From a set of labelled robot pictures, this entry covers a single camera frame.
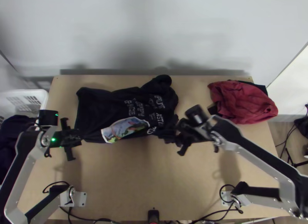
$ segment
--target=white laundry basket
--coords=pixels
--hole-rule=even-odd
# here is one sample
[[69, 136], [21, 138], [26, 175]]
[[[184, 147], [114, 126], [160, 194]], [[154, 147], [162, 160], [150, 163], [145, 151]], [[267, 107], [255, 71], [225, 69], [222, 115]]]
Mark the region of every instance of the white laundry basket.
[[45, 109], [48, 92], [43, 89], [12, 90], [0, 93], [0, 128], [7, 118], [13, 115], [37, 117]]

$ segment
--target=wooden table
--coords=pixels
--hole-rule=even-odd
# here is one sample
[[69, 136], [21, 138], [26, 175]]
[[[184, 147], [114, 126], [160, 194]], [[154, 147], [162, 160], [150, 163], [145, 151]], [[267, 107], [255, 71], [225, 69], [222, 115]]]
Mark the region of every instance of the wooden table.
[[[80, 87], [113, 91], [142, 86], [153, 76], [56, 76], [49, 92], [47, 109], [59, 111], [74, 126]], [[212, 104], [207, 85], [215, 81], [251, 77], [172, 76], [172, 88], [179, 97], [176, 113], [200, 104], [207, 112]], [[239, 125], [243, 135], [273, 154], [277, 154], [267, 122]], [[214, 153], [211, 143], [194, 144], [184, 157], [174, 144], [164, 144], [156, 136], [121, 140], [115, 144], [82, 142], [73, 148], [74, 161], [66, 161], [64, 150], [52, 149], [52, 158], [39, 159], [19, 202], [28, 211], [45, 197], [42, 189], [49, 183], [65, 180], [78, 191], [87, 192], [85, 207], [74, 208], [87, 218], [107, 217], [118, 221], [147, 219], [147, 211], [160, 211], [161, 220], [194, 220], [225, 209], [219, 200], [219, 188], [246, 181], [250, 186], [278, 187], [278, 182], [233, 152]], [[250, 205], [244, 214], [230, 212], [226, 219], [287, 216], [280, 209]], [[213, 219], [223, 214], [212, 216]], [[58, 209], [50, 218], [67, 219]]]

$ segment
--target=red shirt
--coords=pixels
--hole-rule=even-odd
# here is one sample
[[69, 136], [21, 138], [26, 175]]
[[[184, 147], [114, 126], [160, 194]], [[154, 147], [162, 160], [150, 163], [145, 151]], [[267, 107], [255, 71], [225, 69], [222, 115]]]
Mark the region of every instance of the red shirt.
[[235, 80], [208, 85], [218, 113], [235, 124], [253, 124], [277, 116], [275, 103], [259, 88]]

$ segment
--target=white wall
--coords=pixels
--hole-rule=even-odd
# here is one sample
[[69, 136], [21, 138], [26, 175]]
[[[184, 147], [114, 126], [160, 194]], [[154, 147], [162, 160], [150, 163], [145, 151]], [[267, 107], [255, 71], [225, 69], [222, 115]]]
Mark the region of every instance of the white wall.
[[8, 90], [27, 89], [28, 86], [20, 79], [19, 74], [0, 55], [0, 93]]
[[279, 115], [305, 115], [308, 103], [308, 47], [268, 86]]
[[241, 69], [268, 85], [308, 41], [308, 0], [0, 0], [0, 49], [61, 68]]

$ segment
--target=black cable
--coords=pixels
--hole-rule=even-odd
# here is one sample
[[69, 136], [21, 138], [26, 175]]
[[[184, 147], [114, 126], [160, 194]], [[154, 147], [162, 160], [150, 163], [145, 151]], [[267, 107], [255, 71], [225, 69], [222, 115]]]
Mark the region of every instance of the black cable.
[[99, 222], [99, 221], [101, 221], [101, 222], [113, 222], [111, 219], [108, 219], [108, 218], [90, 219], [90, 218], [78, 217], [78, 216], [72, 214], [70, 210], [67, 211], [67, 210], [65, 210], [64, 208], [62, 208], [61, 206], [60, 206], [59, 208], [60, 208], [63, 212], [67, 213], [67, 215], [69, 215], [69, 216], [72, 216], [72, 217], [74, 217], [74, 218], [77, 218], [77, 219], [80, 219], [80, 220], [84, 220], [84, 221], [91, 221], [91, 222], [93, 222], [93, 224], [96, 223], [96, 222]]
[[49, 193], [49, 191], [45, 191], [45, 190], [46, 190], [49, 186], [55, 185], [55, 184], [58, 184], [58, 183], [64, 183], [64, 184], [66, 184], [66, 185], [70, 185], [70, 184], [69, 184], [68, 182], [66, 182], [66, 181], [53, 182], [53, 183], [49, 184], [48, 186], [46, 186], [45, 189], [43, 189], [43, 193], [44, 193], [44, 194]]
[[64, 208], [62, 208], [61, 206], [59, 207], [62, 211], [64, 211], [66, 214], [69, 214], [70, 216], [74, 217], [74, 218], [77, 218], [77, 219], [80, 219], [80, 220], [84, 220], [84, 221], [96, 221], [95, 219], [88, 219], [88, 218], [82, 218], [82, 217], [78, 217], [72, 213], [69, 213], [68, 211], [66, 211]]
[[[204, 217], [202, 217], [202, 218], [200, 218], [200, 219], [198, 219], [198, 220], [192, 221], [190, 224], [195, 224], [196, 222], [199, 222], [199, 221], [219, 222], [219, 221], [223, 220], [223, 219], [227, 216], [227, 214], [229, 213], [229, 211], [238, 211], [240, 214], [243, 214], [244, 212], [243, 212], [242, 210], [240, 210], [240, 209], [237, 209], [237, 208], [236, 208], [236, 209], [231, 209], [231, 207], [232, 207], [232, 205], [233, 205], [234, 203], [235, 203], [235, 201], [233, 201], [233, 202], [231, 203], [230, 207], [229, 207], [228, 209], [226, 209], [226, 210], [221, 210], [221, 211], [213, 212], [213, 213], [208, 214], [208, 215], [206, 215], [206, 216], [204, 216]], [[224, 216], [223, 216], [222, 218], [220, 218], [220, 219], [217, 219], [217, 220], [206, 219], [207, 217], [212, 216], [213, 214], [217, 214], [217, 213], [221, 213], [221, 212], [226, 212], [226, 213], [225, 213]]]
[[[306, 115], [305, 115], [305, 117], [306, 117], [306, 116], [308, 115], [308, 104], [305, 104], [305, 107], [307, 108], [307, 112], [306, 112]], [[295, 124], [293, 124], [292, 128], [288, 131], [288, 134], [286, 135], [286, 140], [285, 140], [284, 142], [278, 144], [278, 145], [275, 145], [275, 147], [278, 147], [278, 146], [284, 144], [283, 150], [282, 150], [281, 155], [280, 155], [280, 158], [282, 157], [282, 154], [283, 154], [283, 152], [285, 151], [286, 143], [287, 143], [287, 141], [288, 141], [288, 138], [290, 137], [291, 133], [292, 133], [294, 130], [297, 129], [297, 127], [294, 128], [294, 126], [295, 126]]]
[[232, 188], [235, 188], [233, 185], [230, 185], [230, 184], [223, 185], [223, 186], [219, 189], [219, 197], [220, 197], [220, 199], [221, 199], [223, 202], [225, 202], [225, 203], [231, 203], [232, 200], [231, 200], [231, 201], [226, 201], [226, 200], [224, 200], [223, 197], [221, 196], [221, 192], [222, 192], [223, 188], [226, 187], [226, 186], [231, 186]]
[[278, 147], [278, 146], [280, 146], [280, 145], [283, 145], [284, 143], [286, 143], [286, 141], [288, 140], [288, 138], [289, 138], [289, 136], [290, 136], [290, 134], [295, 130], [295, 129], [297, 129], [296, 127], [295, 127], [295, 129], [293, 129], [294, 128], [294, 126], [295, 125], [293, 125], [292, 126], [292, 128], [288, 131], [288, 133], [287, 133], [287, 135], [286, 135], [286, 139], [285, 139], [285, 141], [284, 142], [282, 142], [282, 143], [280, 143], [280, 144], [278, 144], [278, 145], [275, 145], [275, 147]]
[[281, 154], [280, 154], [280, 157], [279, 158], [281, 158], [282, 157], [282, 155], [283, 155], [283, 152], [285, 151], [285, 149], [286, 149], [286, 143], [287, 143], [287, 140], [288, 140], [288, 138], [289, 138], [289, 136], [291, 135], [291, 133], [294, 131], [294, 130], [296, 130], [297, 128], [294, 128], [291, 132], [290, 132], [290, 134], [287, 136], [287, 138], [286, 138], [286, 140], [285, 140], [285, 144], [283, 145], [283, 148], [282, 148], [282, 151], [281, 151]]
[[71, 220], [70, 220], [70, 213], [71, 213], [72, 209], [73, 209], [73, 207], [70, 207], [70, 208], [69, 208], [69, 212], [68, 212], [68, 214], [67, 214], [67, 220], [69, 221], [69, 224], [72, 224], [72, 222], [71, 222]]

